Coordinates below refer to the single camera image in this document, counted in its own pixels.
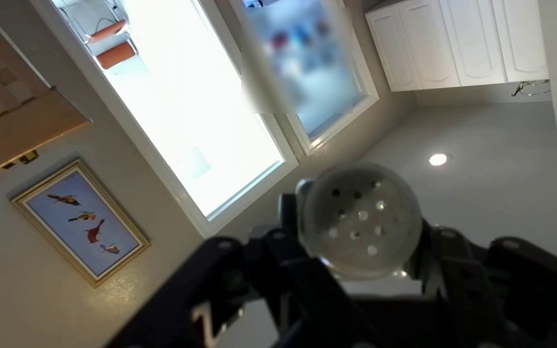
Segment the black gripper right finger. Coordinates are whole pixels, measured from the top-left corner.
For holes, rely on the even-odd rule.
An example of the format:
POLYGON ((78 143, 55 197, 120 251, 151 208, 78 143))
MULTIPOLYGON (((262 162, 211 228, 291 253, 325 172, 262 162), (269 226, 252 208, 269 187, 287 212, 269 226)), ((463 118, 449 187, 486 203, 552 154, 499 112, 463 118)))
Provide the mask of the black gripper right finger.
POLYGON ((557 255, 528 239, 482 247, 424 224, 412 276, 445 305, 459 348, 557 348, 557 255))

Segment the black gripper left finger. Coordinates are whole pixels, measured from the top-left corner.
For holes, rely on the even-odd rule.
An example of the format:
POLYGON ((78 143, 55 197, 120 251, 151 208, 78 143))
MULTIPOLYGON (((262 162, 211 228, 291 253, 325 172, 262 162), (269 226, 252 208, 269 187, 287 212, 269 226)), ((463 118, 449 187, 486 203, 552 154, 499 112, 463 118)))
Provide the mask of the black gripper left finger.
POLYGON ((105 348, 213 348, 248 301, 265 299, 277 321, 296 307, 287 266, 308 259, 298 241, 298 197, 279 197, 279 222, 248 241, 206 239, 117 330, 105 348))

